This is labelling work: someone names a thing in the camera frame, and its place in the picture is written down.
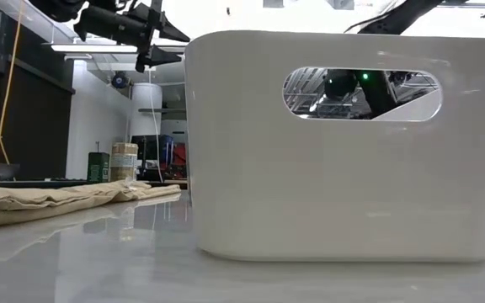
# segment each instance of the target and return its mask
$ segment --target white cylinder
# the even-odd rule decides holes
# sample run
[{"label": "white cylinder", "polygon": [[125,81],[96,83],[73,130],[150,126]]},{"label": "white cylinder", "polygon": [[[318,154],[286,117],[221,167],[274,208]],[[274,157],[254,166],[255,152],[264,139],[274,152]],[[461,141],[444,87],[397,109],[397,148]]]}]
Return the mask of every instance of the white cylinder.
[{"label": "white cylinder", "polygon": [[162,114],[140,113],[139,109],[162,108],[162,88],[152,83],[136,83],[132,87],[131,136],[160,135]]}]

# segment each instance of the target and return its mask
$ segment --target table surface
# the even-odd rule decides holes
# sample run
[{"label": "table surface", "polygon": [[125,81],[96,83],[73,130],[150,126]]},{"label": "table surface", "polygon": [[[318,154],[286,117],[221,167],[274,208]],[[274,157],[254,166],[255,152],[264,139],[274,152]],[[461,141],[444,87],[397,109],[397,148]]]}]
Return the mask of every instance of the table surface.
[{"label": "table surface", "polygon": [[485,303],[485,263],[228,261],[196,248],[185,192],[157,202],[0,227],[0,303]]}]

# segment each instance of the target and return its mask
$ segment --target folded fabric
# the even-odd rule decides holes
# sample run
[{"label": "folded fabric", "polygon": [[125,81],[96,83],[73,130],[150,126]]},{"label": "folded fabric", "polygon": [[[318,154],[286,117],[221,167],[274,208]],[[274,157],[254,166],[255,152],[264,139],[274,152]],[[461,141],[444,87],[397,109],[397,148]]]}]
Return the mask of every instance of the folded fabric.
[{"label": "folded fabric", "polygon": [[116,202],[180,193],[178,185],[152,188],[142,182],[119,181],[64,189],[0,188],[0,225],[44,219]]}]

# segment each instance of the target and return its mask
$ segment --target green can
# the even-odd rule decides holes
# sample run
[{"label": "green can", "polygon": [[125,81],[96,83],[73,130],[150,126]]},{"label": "green can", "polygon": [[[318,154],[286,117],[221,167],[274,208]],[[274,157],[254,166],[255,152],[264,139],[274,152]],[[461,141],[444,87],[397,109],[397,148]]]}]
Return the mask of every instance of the green can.
[{"label": "green can", "polygon": [[88,160],[88,181],[108,182],[109,154],[105,152],[90,152]]}]

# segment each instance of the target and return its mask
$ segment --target beige cloth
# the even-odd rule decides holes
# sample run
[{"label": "beige cloth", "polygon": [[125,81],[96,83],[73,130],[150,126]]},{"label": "beige cloth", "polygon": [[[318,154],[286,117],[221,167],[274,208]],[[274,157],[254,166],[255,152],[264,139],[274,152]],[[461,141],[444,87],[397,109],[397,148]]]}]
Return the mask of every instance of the beige cloth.
[{"label": "beige cloth", "polygon": [[33,221],[116,202],[180,193],[178,185],[151,188],[142,182],[100,183],[64,189],[0,188],[0,225]]}]

